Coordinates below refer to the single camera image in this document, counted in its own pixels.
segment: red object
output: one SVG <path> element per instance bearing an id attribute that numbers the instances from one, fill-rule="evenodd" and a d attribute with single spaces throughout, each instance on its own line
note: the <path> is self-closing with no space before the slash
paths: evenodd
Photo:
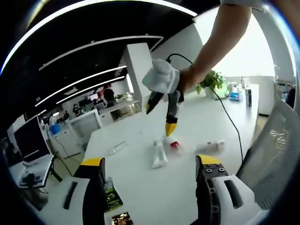
<path id="1" fill-rule="evenodd" d="M 178 142 L 173 142 L 170 144 L 170 146 L 174 149 L 178 149 L 179 143 Z"/>

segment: black ceiling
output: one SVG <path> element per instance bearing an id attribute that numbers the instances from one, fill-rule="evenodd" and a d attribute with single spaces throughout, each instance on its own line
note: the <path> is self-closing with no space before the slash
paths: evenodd
<path id="1" fill-rule="evenodd" d="M 50 0 L 31 22 L 27 30 L 19 18 L 29 18 L 32 1 L 22 7 L 13 5 L 14 17 L 8 19 L 6 27 L 9 41 L 1 46 L 1 60 L 9 53 L 16 41 L 39 21 L 77 0 Z M 219 1 L 170 0 L 198 14 L 216 6 Z M 15 52 L 0 76 L 0 95 L 2 105 L 9 112 L 2 125 L 7 127 L 17 116 L 25 111 L 37 113 L 55 106 L 64 95 L 55 95 L 38 107 L 36 99 L 43 99 L 55 91 L 89 75 L 118 67 L 127 44 L 146 42 L 151 49 L 159 38 L 135 38 L 116 40 L 88 46 L 39 70 L 44 64 L 75 48 L 110 38 L 126 36 L 162 36 L 162 44 L 183 28 L 190 25 L 192 16 L 169 7 L 139 1 L 110 1 L 84 6 L 62 14 L 34 32 Z M 99 82 L 110 80 L 118 74 L 110 72 L 76 85 L 82 90 Z"/>

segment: human arm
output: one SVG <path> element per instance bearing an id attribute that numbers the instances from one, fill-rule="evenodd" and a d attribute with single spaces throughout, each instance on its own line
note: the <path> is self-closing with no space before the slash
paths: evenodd
<path id="1" fill-rule="evenodd" d="M 209 40 L 200 50 L 193 65 L 181 71 L 179 89 L 185 92 L 204 80 L 245 34 L 251 7 L 222 4 L 219 7 Z"/>

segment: mesh chair back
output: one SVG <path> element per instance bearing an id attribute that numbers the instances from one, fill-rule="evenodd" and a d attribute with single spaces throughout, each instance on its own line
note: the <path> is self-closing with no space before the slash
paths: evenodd
<path id="1" fill-rule="evenodd" d="M 300 119 L 278 98 L 237 176 L 253 190 L 260 207 L 267 210 L 284 191 L 299 157 Z"/>

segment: potted plant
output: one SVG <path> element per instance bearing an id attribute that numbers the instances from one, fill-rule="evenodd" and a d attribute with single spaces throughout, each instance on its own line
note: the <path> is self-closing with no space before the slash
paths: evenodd
<path id="1" fill-rule="evenodd" d="M 202 88 L 204 88 L 206 96 L 213 97 L 213 92 L 211 91 L 210 88 L 212 88 L 213 90 L 215 88 L 220 89 L 220 88 L 222 88 L 223 82 L 224 82 L 224 80 L 223 80 L 223 77 L 220 75 L 220 73 L 217 73 L 216 71 L 211 70 L 205 76 L 204 81 L 196 84 L 196 91 L 199 94 L 200 91 L 202 90 Z"/>

